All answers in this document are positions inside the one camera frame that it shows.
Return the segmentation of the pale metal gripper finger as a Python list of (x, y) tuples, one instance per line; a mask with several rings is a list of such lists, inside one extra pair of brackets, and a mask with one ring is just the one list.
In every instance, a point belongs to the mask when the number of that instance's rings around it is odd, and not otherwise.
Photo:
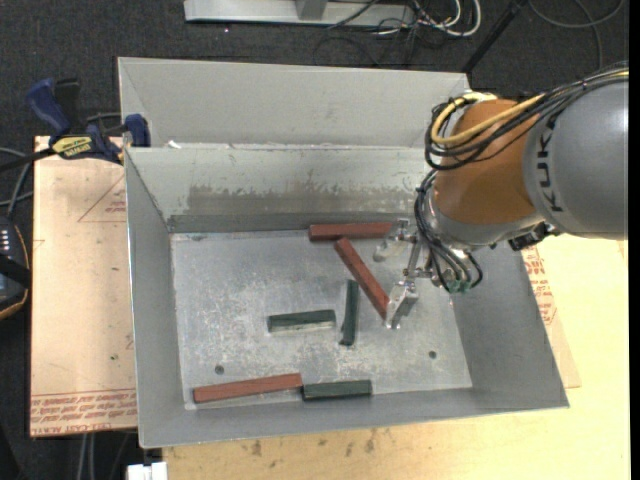
[(403, 317), (410, 314), (419, 299), (416, 283), (413, 280), (403, 280), (394, 284), (389, 293), (386, 307), (386, 326), (398, 329)]
[(391, 257), (398, 256), (408, 247), (411, 240), (410, 220), (397, 219), (376, 247), (373, 260), (384, 262)]

